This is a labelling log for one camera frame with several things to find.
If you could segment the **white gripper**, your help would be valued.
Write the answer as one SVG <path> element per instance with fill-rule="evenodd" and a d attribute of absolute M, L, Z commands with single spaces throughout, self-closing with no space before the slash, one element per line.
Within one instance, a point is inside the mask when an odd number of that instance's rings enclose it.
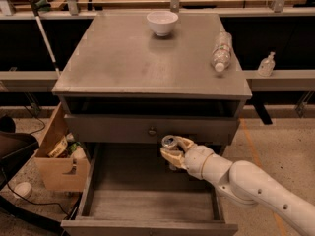
<path fill-rule="evenodd" d="M 177 145 L 186 152 L 185 156 L 183 151 L 162 148 L 162 157 L 174 167 L 186 169 L 191 176 L 202 180 L 203 166 L 214 151 L 205 146 L 196 146 L 192 140 L 184 137 L 176 136 L 175 139 Z"/>

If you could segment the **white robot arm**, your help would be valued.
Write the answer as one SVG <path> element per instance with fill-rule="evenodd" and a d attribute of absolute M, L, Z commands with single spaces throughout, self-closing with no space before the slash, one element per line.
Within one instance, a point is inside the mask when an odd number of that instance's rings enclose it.
<path fill-rule="evenodd" d="M 208 147 L 167 135 L 161 140 L 162 157 L 173 167 L 212 184 L 241 207 L 261 204 L 285 220 L 301 236 L 315 236 L 315 206 L 289 191 L 255 164 L 232 162 Z"/>

